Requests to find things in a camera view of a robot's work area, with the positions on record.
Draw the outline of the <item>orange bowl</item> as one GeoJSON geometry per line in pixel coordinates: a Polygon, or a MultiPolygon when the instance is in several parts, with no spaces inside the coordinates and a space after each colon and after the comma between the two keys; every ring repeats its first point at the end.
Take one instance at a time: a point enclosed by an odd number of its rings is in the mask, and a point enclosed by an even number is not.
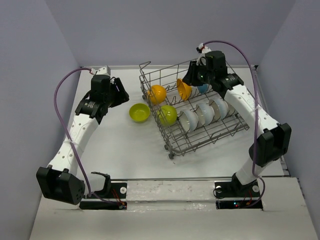
{"type": "Polygon", "coordinates": [[[153,105],[161,104],[166,98],[166,89],[161,85],[152,85],[147,96],[153,105]]]}
{"type": "Polygon", "coordinates": [[[183,101],[187,101],[192,93],[192,87],[183,82],[181,78],[176,80],[177,91],[183,101]]]}

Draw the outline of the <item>blue bowl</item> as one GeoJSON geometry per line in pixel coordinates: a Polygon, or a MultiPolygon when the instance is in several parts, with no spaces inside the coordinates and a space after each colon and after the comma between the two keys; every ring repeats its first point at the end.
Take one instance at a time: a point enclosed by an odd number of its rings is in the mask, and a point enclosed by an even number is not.
{"type": "Polygon", "coordinates": [[[208,84],[203,84],[203,85],[200,85],[200,86],[197,86],[197,90],[199,91],[199,93],[201,95],[205,94],[209,89],[209,85],[208,84]]]}

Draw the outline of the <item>green bowl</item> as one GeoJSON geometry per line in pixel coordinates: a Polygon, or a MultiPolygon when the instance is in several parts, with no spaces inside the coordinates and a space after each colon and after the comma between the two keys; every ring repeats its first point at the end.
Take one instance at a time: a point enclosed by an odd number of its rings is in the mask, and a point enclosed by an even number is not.
{"type": "Polygon", "coordinates": [[[164,127],[173,125],[178,117],[177,110],[171,105],[163,105],[157,111],[157,116],[160,120],[160,123],[164,127]]]}
{"type": "Polygon", "coordinates": [[[148,105],[144,103],[136,103],[129,109],[130,118],[136,123],[145,122],[151,114],[151,110],[148,105]]]}

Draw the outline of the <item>grey wire dish rack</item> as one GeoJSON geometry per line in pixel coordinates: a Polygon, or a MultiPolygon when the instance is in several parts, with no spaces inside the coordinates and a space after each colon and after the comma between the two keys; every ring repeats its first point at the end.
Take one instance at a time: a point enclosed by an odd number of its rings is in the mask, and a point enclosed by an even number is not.
{"type": "Polygon", "coordinates": [[[193,87],[183,83],[189,63],[156,70],[147,69],[150,61],[139,65],[142,97],[171,160],[249,129],[240,114],[211,86],[193,87]]]}

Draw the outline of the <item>white bowl stack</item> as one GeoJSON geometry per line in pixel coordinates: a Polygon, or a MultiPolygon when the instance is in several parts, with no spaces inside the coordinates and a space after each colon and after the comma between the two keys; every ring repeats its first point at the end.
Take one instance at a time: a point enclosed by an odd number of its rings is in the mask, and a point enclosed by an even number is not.
{"type": "Polygon", "coordinates": [[[199,123],[198,115],[189,109],[184,109],[179,112],[179,122],[185,132],[193,132],[199,123]]]}

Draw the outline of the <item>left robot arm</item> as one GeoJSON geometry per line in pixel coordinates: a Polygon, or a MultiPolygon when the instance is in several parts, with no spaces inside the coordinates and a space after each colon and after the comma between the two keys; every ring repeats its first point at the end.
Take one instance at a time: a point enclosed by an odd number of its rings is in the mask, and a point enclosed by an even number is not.
{"type": "Polygon", "coordinates": [[[84,170],[80,158],[109,108],[129,101],[121,79],[107,74],[96,74],[91,79],[90,90],[75,109],[75,115],[66,137],[47,167],[36,172],[42,195],[51,200],[78,205],[84,197],[93,195],[98,199],[107,197],[112,189],[111,177],[107,173],[92,172],[98,178],[95,184],[77,178],[77,171],[84,170]]]}

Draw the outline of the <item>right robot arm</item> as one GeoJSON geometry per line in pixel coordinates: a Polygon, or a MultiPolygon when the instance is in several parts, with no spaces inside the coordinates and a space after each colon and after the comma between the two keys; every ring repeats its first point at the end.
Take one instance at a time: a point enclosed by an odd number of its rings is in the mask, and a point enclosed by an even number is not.
{"type": "Polygon", "coordinates": [[[242,196],[271,162],[288,152],[292,129],[288,123],[279,123],[272,118],[259,105],[256,95],[248,91],[244,81],[236,73],[228,72],[222,51],[203,47],[198,53],[199,57],[189,63],[182,81],[193,87],[210,85],[254,130],[248,160],[222,187],[225,193],[242,196]]]}

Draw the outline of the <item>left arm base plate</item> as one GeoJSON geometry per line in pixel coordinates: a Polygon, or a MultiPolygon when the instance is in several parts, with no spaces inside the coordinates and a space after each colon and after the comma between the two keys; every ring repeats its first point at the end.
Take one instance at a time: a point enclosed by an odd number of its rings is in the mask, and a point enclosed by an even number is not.
{"type": "Polygon", "coordinates": [[[85,196],[80,204],[81,210],[127,210],[128,183],[111,181],[110,190],[96,191],[91,196],[85,196]]]}

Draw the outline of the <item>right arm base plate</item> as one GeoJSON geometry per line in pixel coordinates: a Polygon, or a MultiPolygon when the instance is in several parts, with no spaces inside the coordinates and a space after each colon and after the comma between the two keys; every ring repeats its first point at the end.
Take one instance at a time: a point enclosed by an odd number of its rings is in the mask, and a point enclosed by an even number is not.
{"type": "Polygon", "coordinates": [[[258,181],[250,183],[243,189],[234,191],[230,188],[231,182],[217,181],[214,183],[213,196],[216,198],[215,205],[217,210],[235,210],[235,209],[263,209],[262,201],[259,200],[260,188],[258,181]]]}

